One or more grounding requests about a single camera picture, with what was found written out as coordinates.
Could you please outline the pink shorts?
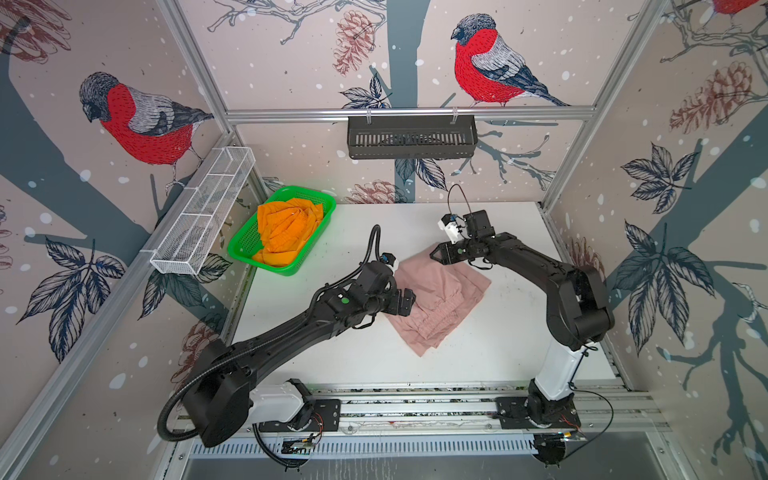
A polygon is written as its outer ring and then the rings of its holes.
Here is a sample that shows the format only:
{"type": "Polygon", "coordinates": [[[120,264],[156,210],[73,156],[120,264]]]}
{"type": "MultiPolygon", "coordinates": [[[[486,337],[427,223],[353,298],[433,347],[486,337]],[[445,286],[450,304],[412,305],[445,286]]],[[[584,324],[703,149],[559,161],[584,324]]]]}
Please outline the pink shorts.
{"type": "Polygon", "coordinates": [[[400,288],[415,294],[411,313],[387,316],[402,340],[418,356],[436,349],[483,300],[491,280],[471,266],[442,265],[428,249],[402,262],[395,272],[400,288]]]}

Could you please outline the orange shorts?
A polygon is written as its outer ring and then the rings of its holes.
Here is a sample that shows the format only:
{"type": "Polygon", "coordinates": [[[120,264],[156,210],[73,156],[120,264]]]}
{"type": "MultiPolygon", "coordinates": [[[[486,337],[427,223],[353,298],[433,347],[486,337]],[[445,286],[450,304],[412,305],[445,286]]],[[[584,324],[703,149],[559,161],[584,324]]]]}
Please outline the orange shorts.
{"type": "Polygon", "coordinates": [[[262,248],[252,259],[272,267],[292,264],[324,220],[322,204],[293,198],[258,207],[257,225],[262,248]]]}

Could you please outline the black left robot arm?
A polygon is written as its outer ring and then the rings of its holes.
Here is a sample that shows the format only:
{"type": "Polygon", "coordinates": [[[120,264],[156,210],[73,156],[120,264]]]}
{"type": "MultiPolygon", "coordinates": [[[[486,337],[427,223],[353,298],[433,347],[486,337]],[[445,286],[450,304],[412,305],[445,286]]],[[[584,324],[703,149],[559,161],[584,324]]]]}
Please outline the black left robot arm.
{"type": "Polygon", "coordinates": [[[305,311],[267,332],[229,346],[212,341],[164,407],[168,412],[180,403],[193,429],[169,433],[165,439],[198,437],[206,447],[223,443],[237,433],[255,408],[250,393],[278,367],[349,329],[364,329],[367,316],[409,316],[415,301],[413,290],[397,285],[389,265],[371,261],[348,277],[321,287],[305,311]]]}

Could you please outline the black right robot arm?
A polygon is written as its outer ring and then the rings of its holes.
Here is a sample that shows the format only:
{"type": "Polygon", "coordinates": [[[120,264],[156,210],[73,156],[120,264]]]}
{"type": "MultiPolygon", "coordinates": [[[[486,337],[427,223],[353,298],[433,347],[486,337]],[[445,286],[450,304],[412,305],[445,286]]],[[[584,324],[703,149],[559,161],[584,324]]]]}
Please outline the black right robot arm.
{"type": "Polygon", "coordinates": [[[438,227],[449,240],[432,250],[432,260],[453,265],[481,259],[521,275],[546,294],[545,321],[553,340],[529,383],[524,406],[537,427],[560,420],[572,408],[572,383],[583,359],[615,326],[600,273],[556,260],[512,234],[497,233],[484,210],[462,217],[445,214],[438,227]]]}

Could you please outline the green plastic basket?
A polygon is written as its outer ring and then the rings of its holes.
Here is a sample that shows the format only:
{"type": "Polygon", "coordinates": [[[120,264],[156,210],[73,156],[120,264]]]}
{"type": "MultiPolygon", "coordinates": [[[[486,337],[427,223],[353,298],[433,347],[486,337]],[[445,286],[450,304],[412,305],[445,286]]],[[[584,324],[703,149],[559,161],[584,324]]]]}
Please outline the green plastic basket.
{"type": "Polygon", "coordinates": [[[292,276],[330,224],[337,203],[315,190],[287,186],[260,205],[228,245],[235,260],[292,276]]]}

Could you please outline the black hanging wall basket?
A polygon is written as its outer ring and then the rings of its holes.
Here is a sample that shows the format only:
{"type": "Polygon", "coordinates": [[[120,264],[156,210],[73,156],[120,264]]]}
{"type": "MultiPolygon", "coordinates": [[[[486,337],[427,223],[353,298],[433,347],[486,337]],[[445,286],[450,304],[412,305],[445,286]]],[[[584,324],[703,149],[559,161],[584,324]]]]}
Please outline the black hanging wall basket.
{"type": "Polygon", "coordinates": [[[461,159],[478,144],[472,115],[350,117],[347,151],[354,160],[461,159]]]}

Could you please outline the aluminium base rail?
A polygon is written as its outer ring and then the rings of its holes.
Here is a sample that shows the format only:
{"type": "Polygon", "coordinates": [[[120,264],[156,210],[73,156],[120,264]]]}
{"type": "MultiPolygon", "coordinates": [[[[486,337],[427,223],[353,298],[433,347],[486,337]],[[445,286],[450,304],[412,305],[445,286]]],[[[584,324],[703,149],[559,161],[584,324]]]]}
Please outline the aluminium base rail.
{"type": "MultiPolygon", "coordinates": [[[[618,380],[578,381],[574,403],[583,433],[604,426],[613,432],[671,430],[648,392],[630,390],[618,380]]],[[[526,398],[524,383],[490,382],[406,385],[318,384],[317,400],[335,399],[339,434],[395,435],[428,433],[496,433],[501,430],[495,400],[526,398]]]]}

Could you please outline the aluminium horizontal frame bar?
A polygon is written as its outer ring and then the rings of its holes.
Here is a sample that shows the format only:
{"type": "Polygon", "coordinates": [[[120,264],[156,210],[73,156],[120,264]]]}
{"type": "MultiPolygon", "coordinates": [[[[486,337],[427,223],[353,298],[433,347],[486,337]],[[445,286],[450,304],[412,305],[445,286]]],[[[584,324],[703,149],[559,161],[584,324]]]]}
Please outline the aluminium horizontal frame bar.
{"type": "Polygon", "coordinates": [[[393,109],[278,109],[231,110],[225,114],[231,125],[260,123],[333,123],[362,117],[416,117],[416,116],[474,116],[476,120],[578,120],[592,119],[597,112],[593,106],[515,106],[472,108],[393,108],[393,109]]]}

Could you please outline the aluminium corner frame post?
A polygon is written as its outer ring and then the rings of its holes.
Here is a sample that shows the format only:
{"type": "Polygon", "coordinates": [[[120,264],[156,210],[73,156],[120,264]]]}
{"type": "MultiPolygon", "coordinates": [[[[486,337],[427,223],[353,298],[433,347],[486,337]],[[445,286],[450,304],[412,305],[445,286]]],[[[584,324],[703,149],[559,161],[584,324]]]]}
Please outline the aluminium corner frame post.
{"type": "Polygon", "coordinates": [[[543,214],[550,214],[564,193],[568,181],[586,154],[591,141],[607,117],[610,108],[632,73],[634,66],[642,55],[643,49],[658,26],[659,19],[669,4],[669,1],[662,0],[645,1],[639,13],[635,16],[629,35],[609,71],[603,87],[599,91],[593,105],[592,116],[584,122],[543,200],[540,202],[540,209],[543,214]]]}

